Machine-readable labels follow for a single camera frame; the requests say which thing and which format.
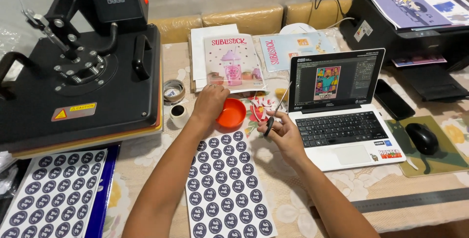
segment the scissors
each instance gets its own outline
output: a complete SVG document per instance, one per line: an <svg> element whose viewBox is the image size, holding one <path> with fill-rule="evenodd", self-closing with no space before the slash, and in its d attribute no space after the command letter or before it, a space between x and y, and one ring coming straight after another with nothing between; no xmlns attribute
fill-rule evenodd
<svg viewBox="0 0 469 238"><path fill-rule="evenodd" d="M277 109L275 109L275 112L273 113L273 116L269 117L269 120L267 120L267 130L266 130L266 132L264 133L264 136L265 136L265 137L269 135L269 132L270 132L270 130L272 129L272 125L273 125L273 121L274 121L274 116L275 116L275 114L277 113L278 109L280 108L280 105L282 104L283 98L285 98L285 95L287 95L288 90L290 89L290 85L292 85L292 81L290 81L290 84L288 85L287 90L286 90L285 93L283 94L282 99L280 100L280 103L279 103L278 106L277 106Z"/></svg>

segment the laptop screen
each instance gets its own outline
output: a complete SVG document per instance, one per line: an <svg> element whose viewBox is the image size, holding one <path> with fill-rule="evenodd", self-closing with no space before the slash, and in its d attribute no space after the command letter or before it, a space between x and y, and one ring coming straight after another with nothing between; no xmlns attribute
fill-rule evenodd
<svg viewBox="0 0 469 238"><path fill-rule="evenodd" d="M289 105L298 110L371 103L383 55L384 49L376 49L292 58Z"/></svg>

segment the laptop touchpad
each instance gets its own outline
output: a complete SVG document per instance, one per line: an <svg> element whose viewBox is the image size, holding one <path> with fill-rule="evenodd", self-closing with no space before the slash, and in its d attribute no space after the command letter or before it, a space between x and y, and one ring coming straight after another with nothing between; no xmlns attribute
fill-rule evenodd
<svg viewBox="0 0 469 238"><path fill-rule="evenodd" d="M334 149L341 165L370 162L370 156L363 145L339 147Z"/></svg>

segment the human arm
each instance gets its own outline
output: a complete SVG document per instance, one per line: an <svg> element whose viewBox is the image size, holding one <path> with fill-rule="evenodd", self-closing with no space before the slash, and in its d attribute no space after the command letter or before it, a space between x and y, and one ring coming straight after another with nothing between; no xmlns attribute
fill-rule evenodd
<svg viewBox="0 0 469 238"><path fill-rule="evenodd" d="M200 140L215 122L230 94L207 85L199 94L189 121L163 154L132 207L122 238L168 237L192 158Z"/></svg>
<svg viewBox="0 0 469 238"><path fill-rule="evenodd" d="M274 112L270 111L267 114L273 115ZM298 128L289 116L281 112L277 112L275 116L281 118L283 124L274 122L268 137L277 144L285 162L300 177L329 236L331 238L379 238L373 226L308 158ZM257 130L265 133L266 123L259 123Z"/></svg>

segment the computer mouse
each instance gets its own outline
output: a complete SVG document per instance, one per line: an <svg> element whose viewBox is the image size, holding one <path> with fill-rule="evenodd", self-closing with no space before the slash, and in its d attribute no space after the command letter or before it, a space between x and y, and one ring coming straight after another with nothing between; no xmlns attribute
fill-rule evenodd
<svg viewBox="0 0 469 238"><path fill-rule="evenodd" d="M417 150L424 155L433 155L438 151L437 136L423 124L411 123L406 132Z"/></svg>

